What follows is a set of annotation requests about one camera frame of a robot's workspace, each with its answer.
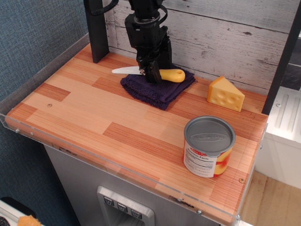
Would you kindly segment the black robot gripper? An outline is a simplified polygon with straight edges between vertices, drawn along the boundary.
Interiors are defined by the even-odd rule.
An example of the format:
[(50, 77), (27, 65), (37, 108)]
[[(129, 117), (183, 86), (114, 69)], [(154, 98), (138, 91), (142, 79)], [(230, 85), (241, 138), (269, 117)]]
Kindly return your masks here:
[(172, 47), (167, 26), (161, 26), (160, 14), (149, 19), (139, 19), (130, 14), (125, 26), (131, 47), (137, 51), (136, 60), (140, 69), (146, 72), (149, 83), (160, 84), (159, 69), (171, 69)]

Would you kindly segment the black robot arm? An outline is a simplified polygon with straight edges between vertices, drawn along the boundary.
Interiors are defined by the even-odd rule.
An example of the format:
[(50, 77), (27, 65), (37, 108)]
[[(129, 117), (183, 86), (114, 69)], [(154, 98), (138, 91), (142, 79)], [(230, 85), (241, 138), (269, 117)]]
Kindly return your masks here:
[(161, 83), (160, 69), (172, 67), (172, 47), (168, 27), (161, 25), (167, 19), (167, 9), (161, 0), (131, 0), (134, 13), (125, 19), (125, 27), (132, 48), (137, 51), (139, 69), (147, 82)]

